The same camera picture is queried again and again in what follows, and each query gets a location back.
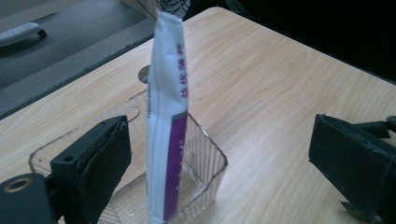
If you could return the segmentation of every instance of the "purple stripe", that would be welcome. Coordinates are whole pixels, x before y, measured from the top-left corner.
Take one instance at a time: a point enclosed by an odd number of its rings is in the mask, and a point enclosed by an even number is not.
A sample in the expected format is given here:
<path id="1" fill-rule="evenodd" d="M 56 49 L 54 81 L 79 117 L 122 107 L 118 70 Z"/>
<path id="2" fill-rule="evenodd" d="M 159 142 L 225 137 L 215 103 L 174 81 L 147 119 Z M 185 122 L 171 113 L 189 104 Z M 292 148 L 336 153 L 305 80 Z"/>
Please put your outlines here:
<path id="1" fill-rule="evenodd" d="M 167 221 L 177 211 L 178 186 L 183 160 L 184 137 L 186 135 L 187 113 L 176 115 L 172 120 L 166 170 L 165 202 L 163 220 Z"/>

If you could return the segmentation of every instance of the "clear plastic container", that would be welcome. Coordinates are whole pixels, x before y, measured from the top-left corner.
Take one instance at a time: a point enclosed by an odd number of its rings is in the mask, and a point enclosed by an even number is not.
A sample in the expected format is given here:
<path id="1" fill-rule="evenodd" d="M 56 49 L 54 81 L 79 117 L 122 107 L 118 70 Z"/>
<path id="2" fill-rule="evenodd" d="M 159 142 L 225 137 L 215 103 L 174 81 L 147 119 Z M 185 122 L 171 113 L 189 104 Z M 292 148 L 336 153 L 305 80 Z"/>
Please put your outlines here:
<path id="1" fill-rule="evenodd" d="M 29 164 L 32 172 L 47 176 L 50 173 L 52 158 L 100 121 L 118 115 L 127 115 L 129 120 L 132 162 L 102 213 L 99 223 L 148 223 L 145 91 L 50 141 L 32 153 Z M 189 223 L 198 217 L 215 200 L 227 164 L 224 153 L 189 114 L 177 213 L 168 223 Z"/>

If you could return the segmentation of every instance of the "white packet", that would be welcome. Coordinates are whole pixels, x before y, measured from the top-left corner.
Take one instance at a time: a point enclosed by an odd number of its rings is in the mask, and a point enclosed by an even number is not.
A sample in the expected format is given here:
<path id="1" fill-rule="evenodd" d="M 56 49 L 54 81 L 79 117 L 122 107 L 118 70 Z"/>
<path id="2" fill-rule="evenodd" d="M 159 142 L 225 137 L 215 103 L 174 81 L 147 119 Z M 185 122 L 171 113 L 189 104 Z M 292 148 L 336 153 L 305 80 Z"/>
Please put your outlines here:
<path id="1" fill-rule="evenodd" d="M 187 109 L 182 20 L 158 11 L 148 72 L 149 223 L 164 223 L 177 211 Z"/>

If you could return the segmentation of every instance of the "black bracket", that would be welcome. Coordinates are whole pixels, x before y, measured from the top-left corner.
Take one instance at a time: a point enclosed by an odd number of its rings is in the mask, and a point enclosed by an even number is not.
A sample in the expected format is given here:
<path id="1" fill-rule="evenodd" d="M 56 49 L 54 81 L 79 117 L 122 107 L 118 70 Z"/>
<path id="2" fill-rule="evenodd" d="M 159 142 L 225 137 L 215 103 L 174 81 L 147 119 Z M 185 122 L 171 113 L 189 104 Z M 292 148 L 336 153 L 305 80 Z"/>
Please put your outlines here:
<path id="1" fill-rule="evenodd" d="M 107 119 L 51 162 L 51 174 L 15 176 L 0 185 L 0 223 L 97 223 L 131 163 L 126 116 Z"/>
<path id="2" fill-rule="evenodd" d="M 309 160 L 346 197 L 350 215 L 372 224 L 396 223 L 396 147 L 383 141 L 396 117 L 350 124 L 317 115 Z"/>

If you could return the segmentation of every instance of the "wooden table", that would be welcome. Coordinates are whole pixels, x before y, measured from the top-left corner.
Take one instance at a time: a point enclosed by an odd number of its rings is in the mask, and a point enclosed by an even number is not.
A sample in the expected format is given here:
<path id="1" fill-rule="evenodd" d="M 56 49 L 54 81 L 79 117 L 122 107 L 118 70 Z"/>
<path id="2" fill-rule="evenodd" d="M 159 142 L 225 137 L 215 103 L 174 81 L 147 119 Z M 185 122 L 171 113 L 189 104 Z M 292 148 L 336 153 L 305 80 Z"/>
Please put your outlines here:
<path id="1" fill-rule="evenodd" d="M 185 22 L 190 112 L 227 155 L 197 223 L 358 223 L 308 162 L 316 114 L 349 122 L 396 112 L 395 86 L 221 8 Z M 141 92 L 152 41 L 0 121 L 0 179 L 30 153 Z"/>

